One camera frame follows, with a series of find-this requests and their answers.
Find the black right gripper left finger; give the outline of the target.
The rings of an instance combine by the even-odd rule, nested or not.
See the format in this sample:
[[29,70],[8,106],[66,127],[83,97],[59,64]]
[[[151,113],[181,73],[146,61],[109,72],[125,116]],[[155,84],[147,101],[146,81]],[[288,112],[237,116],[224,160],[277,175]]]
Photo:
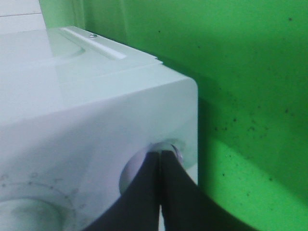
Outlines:
[[120,198],[86,231],[157,231],[160,214],[160,157],[149,152]]

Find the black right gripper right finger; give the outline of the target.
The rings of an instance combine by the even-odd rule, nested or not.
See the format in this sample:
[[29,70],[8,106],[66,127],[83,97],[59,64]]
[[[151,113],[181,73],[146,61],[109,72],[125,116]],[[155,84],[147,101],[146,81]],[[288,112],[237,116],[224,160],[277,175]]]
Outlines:
[[167,231],[254,231],[205,195],[172,151],[162,151],[161,205]]

